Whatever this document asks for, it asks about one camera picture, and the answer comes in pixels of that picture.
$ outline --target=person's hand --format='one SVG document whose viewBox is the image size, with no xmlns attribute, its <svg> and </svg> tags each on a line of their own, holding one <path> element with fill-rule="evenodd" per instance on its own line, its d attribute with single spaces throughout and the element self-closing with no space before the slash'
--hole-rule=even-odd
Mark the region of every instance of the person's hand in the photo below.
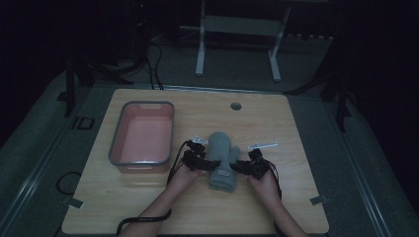
<svg viewBox="0 0 419 237">
<path fill-rule="evenodd" d="M 278 194 L 278 183 L 272 172 L 266 172 L 260 180 L 252 176 L 245 176 L 245 178 L 266 208 L 271 209 L 272 206 L 281 202 Z"/>
<path fill-rule="evenodd" d="M 173 175 L 167 188 L 179 191 L 179 193 L 185 191 L 191 184 L 194 183 L 195 179 L 203 176 L 207 172 L 202 170 L 190 171 L 183 163 L 179 164 L 178 168 L 179 169 L 177 169 Z"/>
</svg>

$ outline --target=forearm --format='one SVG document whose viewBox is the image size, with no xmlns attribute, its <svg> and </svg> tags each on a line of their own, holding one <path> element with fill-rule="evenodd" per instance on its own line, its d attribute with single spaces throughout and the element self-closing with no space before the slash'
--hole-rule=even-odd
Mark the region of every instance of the forearm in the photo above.
<svg viewBox="0 0 419 237">
<path fill-rule="evenodd" d="M 174 189 L 166 189 L 161 193 L 139 216 L 140 217 L 158 217 L 167 214 L 172 208 L 180 192 Z M 120 237 L 140 236 L 151 237 L 156 236 L 163 221 L 159 222 L 136 222 L 129 224 L 126 229 L 119 235 Z"/>
<path fill-rule="evenodd" d="M 283 231 L 286 236 L 289 237 L 306 237 L 307 235 L 301 229 L 301 227 L 296 223 L 287 209 L 284 207 L 280 200 L 277 201 L 275 206 L 269 208 L 275 223 L 278 228 Z"/>
</svg>

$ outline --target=person's arm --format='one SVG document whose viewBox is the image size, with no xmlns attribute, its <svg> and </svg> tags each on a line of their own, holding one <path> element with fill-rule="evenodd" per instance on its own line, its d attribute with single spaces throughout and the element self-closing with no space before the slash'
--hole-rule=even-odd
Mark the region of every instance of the person's arm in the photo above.
<svg viewBox="0 0 419 237">
<path fill-rule="evenodd" d="M 166 189 L 148 206 L 139 216 L 158 217 L 165 215 L 173 203 L 194 183 L 194 180 L 202 176 L 204 171 L 190 171 L 188 167 L 182 165 L 173 176 Z M 151 237 L 156 236 L 163 221 L 159 222 L 136 222 L 129 224 L 119 235 L 119 237 Z"/>
<path fill-rule="evenodd" d="M 280 228 L 285 235 L 289 237 L 307 236 L 284 207 L 278 194 L 277 181 L 272 172 L 267 172 L 260 180 L 257 180 L 252 176 L 245 176 L 245 178 L 253 187 L 261 203 L 264 204 L 271 213 L 278 228 Z"/>
</svg>

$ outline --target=pink tray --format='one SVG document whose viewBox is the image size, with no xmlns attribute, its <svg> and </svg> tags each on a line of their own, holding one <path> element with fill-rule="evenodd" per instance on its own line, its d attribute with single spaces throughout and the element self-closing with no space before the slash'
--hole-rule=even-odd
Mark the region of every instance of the pink tray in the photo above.
<svg viewBox="0 0 419 237">
<path fill-rule="evenodd" d="M 165 173 L 172 147 L 174 106 L 128 102 L 115 132 L 109 159 L 122 173 Z"/>
</svg>

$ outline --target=white metal leg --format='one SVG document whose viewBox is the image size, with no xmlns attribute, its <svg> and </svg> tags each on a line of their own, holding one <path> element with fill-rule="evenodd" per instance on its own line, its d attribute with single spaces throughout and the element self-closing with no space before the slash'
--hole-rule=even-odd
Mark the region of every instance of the white metal leg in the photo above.
<svg viewBox="0 0 419 237">
<path fill-rule="evenodd" d="M 284 31 L 286 29 L 287 20 L 290 16 L 290 12 L 291 12 L 291 7 L 288 7 L 284 14 L 283 21 L 280 24 L 280 27 L 278 29 L 277 40 L 275 41 L 275 45 L 272 49 L 268 50 L 269 62 L 271 63 L 272 77 L 275 82 L 281 81 L 281 74 L 280 74 L 280 69 L 278 67 L 278 61 L 277 61 L 277 53 L 278 53 L 278 49 L 280 48 L 281 39 L 284 36 Z"/>
<path fill-rule="evenodd" d="M 204 62 L 206 60 L 206 0 L 201 1 L 201 28 L 200 28 L 200 48 L 198 50 L 197 68 L 195 74 L 202 76 L 204 74 Z"/>
</svg>

